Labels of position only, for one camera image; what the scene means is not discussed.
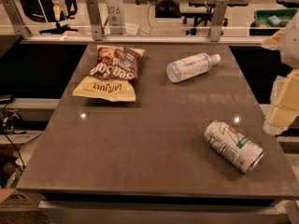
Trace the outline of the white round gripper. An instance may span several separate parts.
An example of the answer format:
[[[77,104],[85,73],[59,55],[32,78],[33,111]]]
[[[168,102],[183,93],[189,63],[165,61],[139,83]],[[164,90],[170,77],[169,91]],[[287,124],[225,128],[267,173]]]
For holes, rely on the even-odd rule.
[[[264,49],[280,50],[280,59],[291,68],[299,68],[299,12],[261,44]],[[287,131],[299,115],[299,70],[274,81],[270,106],[265,115],[263,129],[271,135]]]

